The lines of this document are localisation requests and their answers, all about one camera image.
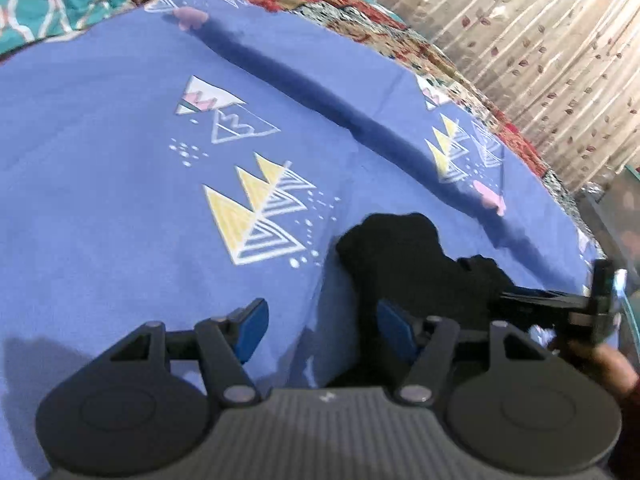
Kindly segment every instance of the gray ribbed plate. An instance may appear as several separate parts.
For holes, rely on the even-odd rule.
[[[565,480],[606,480],[591,468]],[[526,480],[458,449],[433,413],[398,406],[380,388],[275,390],[227,410],[196,450],[129,480]],[[63,471],[49,480],[86,480]]]

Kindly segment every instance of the pink cloud print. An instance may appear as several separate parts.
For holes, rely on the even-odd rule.
[[[492,191],[482,182],[474,180],[473,182],[476,191],[482,196],[482,206],[487,209],[497,208],[498,216],[504,216],[504,212],[507,211],[507,206],[504,203],[504,198],[498,195],[495,191]]]
[[[209,15],[206,12],[193,7],[175,9],[174,16],[178,18],[178,28],[180,30],[198,30],[209,19]]]

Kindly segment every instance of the black plastic device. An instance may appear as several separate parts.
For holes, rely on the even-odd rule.
[[[608,478],[617,404],[504,320],[465,332],[381,302],[381,332],[410,364],[396,391],[263,398],[241,361],[267,323],[256,300],[192,331],[150,322],[127,335],[42,401],[48,480]],[[207,394],[173,376],[171,359],[197,360]]]
[[[597,345],[620,327],[625,285],[625,269],[610,260],[596,260],[588,297],[515,287],[494,301],[490,311],[494,319],[505,319],[521,330],[536,324],[555,329],[563,338]]]

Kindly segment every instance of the leaf print curtain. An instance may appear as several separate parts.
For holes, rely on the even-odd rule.
[[[638,151],[640,0],[376,0],[440,47],[570,190]]]

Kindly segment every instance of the yellow triangle print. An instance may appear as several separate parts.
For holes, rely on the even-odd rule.
[[[427,145],[429,146],[431,153],[433,153],[433,158],[436,161],[438,175],[442,178],[447,174],[447,171],[449,171],[449,160],[438,148],[436,148],[428,140]]]
[[[455,137],[456,133],[458,132],[458,125],[454,121],[449,119],[447,116],[444,116],[443,114],[440,114],[440,116],[442,117],[442,122],[444,123],[444,127],[447,131],[447,135],[451,139],[453,139],[453,137]]]
[[[280,166],[279,164],[276,164],[275,162],[267,160],[257,153],[255,153],[255,158],[258,161],[258,166],[260,166],[260,170],[262,171],[264,177],[267,179],[267,182],[272,185],[277,184],[286,168]]]
[[[208,186],[204,186],[204,191],[226,248],[235,260],[238,251],[242,249],[247,231],[254,224],[255,215],[238,202]]]
[[[244,187],[244,192],[249,197],[251,207],[256,212],[262,211],[264,203],[269,198],[271,186],[242,168],[236,166],[236,170],[238,170],[238,176],[240,177],[240,182],[242,182],[242,187]]]
[[[444,153],[446,157],[449,157],[451,153],[451,143],[453,141],[445,134],[443,134],[440,130],[438,130],[435,126],[433,126],[433,133],[436,134],[436,140],[442,148],[442,153]]]

